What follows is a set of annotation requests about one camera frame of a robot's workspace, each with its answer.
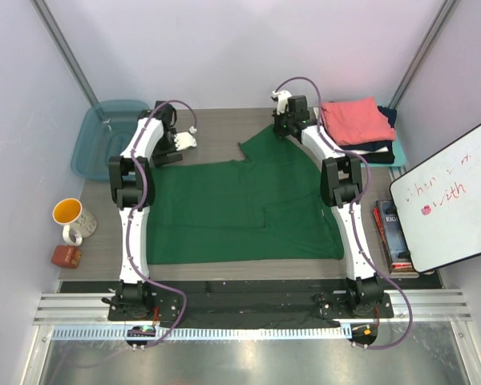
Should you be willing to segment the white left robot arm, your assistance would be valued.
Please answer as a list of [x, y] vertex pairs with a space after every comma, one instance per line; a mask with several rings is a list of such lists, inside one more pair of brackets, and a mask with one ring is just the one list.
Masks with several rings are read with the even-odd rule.
[[154, 109], [141, 111], [130, 143], [108, 162], [111, 198], [122, 229], [119, 283], [109, 302], [111, 321], [147, 320], [156, 308], [147, 259], [148, 217], [156, 197], [152, 167], [183, 159], [176, 121], [176, 109], [168, 101], [157, 101]]

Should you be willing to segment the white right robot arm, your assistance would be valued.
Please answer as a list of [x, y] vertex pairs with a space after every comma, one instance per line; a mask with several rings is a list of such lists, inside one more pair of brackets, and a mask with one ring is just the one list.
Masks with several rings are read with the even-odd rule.
[[328, 136], [322, 124], [311, 117], [305, 96], [274, 91], [271, 99], [277, 103], [273, 110], [275, 135], [292, 136], [321, 161], [321, 200], [338, 224], [344, 247], [347, 310], [355, 317], [375, 316], [384, 291], [362, 224], [361, 157], [341, 149]]

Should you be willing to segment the green t shirt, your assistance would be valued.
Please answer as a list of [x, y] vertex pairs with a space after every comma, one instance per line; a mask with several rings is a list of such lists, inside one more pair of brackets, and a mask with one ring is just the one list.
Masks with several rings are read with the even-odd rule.
[[272, 127], [239, 148], [243, 160], [153, 169], [148, 263], [341, 260], [338, 225], [309, 156]]

